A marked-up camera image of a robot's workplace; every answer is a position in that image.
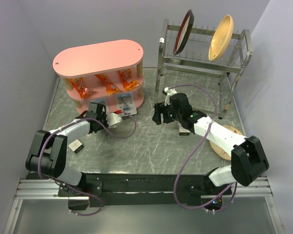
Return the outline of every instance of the small box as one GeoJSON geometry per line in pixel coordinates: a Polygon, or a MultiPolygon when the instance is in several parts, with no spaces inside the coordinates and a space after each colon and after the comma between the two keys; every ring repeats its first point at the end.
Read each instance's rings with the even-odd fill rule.
{"type": "Polygon", "coordinates": [[[180,136],[189,136],[190,135],[190,131],[187,130],[187,129],[184,129],[182,126],[181,126],[181,123],[178,123],[179,125],[179,135],[180,136]]]}
{"type": "Polygon", "coordinates": [[[68,145],[68,147],[74,152],[74,153],[78,153],[80,150],[82,150],[84,148],[84,145],[79,141],[79,140],[75,140],[72,143],[70,143],[68,145]]]}

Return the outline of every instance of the snack bag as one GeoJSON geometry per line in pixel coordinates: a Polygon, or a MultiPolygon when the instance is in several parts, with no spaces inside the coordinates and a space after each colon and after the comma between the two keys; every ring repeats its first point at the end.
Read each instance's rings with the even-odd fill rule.
{"type": "Polygon", "coordinates": [[[113,82],[111,81],[111,79],[108,77],[107,74],[105,73],[101,73],[101,74],[96,74],[95,75],[100,81],[102,81],[103,84],[106,85],[106,92],[110,95],[113,93],[118,92],[120,89],[113,84],[113,82]]]}
{"type": "Polygon", "coordinates": [[[135,79],[133,80],[131,78],[131,70],[130,69],[119,70],[118,74],[121,78],[121,81],[123,83],[123,87],[125,88],[126,91],[130,91],[130,90],[139,86],[138,82],[135,79]]]}
{"type": "Polygon", "coordinates": [[[88,89],[86,87],[83,78],[69,79],[69,81],[74,86],[74,88],[77,90],[81,99],[84,99],[85,97],[87,97],[90,94],[90,92],[93,91],[93,89],[88,89]]]}

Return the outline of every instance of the wooden round board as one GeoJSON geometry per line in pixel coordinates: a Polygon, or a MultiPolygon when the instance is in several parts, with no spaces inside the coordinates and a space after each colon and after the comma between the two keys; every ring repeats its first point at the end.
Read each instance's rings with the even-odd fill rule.
{"type": "Polygon", "coordinates": [[[233,33],[234,22],[230,15],[226,15],[219,23],[209,47],[209,60],[219,59],[226,51],[233,33]]]}
{"type": "MultiPolygon", "coordinates": [[[[239,135],[243,136],[243,133],[240,132],[239,130],[237,130],[235,127],[229,126],[229,125],[223,125],[223,127],[229,129],[230,131],[237,133],[239,135]]],[[[213,142],[209,142],[210,146],[212,147],[212,149],[223,159],[225,160],[230,160],[231,161],[231,157],[222,149],[220,148],[218,145],[214,144],[213,142]]]]}

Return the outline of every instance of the metal table surface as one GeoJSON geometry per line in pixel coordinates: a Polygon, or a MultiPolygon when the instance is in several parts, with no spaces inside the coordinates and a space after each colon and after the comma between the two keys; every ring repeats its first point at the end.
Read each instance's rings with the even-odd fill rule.
{"type": "MultiPolygon", "coordinates": [[[[201,136],[179,136],[178,124],[162,124],[157,126],[152,121],[154,87],[156,70],[144,70],[145,101],[134,115],[137,121],[135,134],[128,139],[117,139],[104,130],[80,138],[85,146],[79,153],[67,149],[67,162],[73,168],[86,173],[139,173],[139,174],[175,174],[182,163],[194,149],[201,136]]],[[[202,78],[198,75],[180,72],[169,73],[165,76],[171,84],[195,83],[207,89],[217,97],[218,79],[202,78]]],[[[223,89],[229,93],[229,84],[224,81],[223,89]]],[[[195,107],[213,110],[212,102],[200,90],[195,88],[177,88],[178,92],[187,91],[190,104],[195,107]]],[[[71,122],[78,114],[71,98],[60,80],[50,113],[45,125],[46,130],[58,128],[71,122]]],[[[227,124],[241,130],[238,112],[234,105],[228,110],[225,118],[215,121],[227,124]]],[[[115,134],[128,135],[134,124],[128,117],[111,130],[115,134]]],[[[229,165],[230,162],[222,159],[205,141],[188,162],[185,174],[206,174],[216,167],[229,165]]]]}

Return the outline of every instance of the gray wall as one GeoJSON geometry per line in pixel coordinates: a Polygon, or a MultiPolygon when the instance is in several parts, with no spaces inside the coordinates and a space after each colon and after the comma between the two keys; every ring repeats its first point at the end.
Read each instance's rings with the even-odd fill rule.
{"type": "Polygon", "coordinates": [[[74,46],[131,39],[144,49],[144,67],[157,67],[165,18],[181,23],[189,9],[198,27],[216,27],[231,14],[235,30],[256,26],[269,0],[19,0],[48,54],[74,46]]]}
{"type": "Polygon", "coordinates": [[[293,0],[271,0],[251,38],[254,56],[236,101],[248,136],[263,143],[274,199],[293,234],[293,0]]]}
{"type": "Polygon", "coordinates": [[[0,234],[55,83],[52,64],[14,0],[0,0],[0,234]]]}

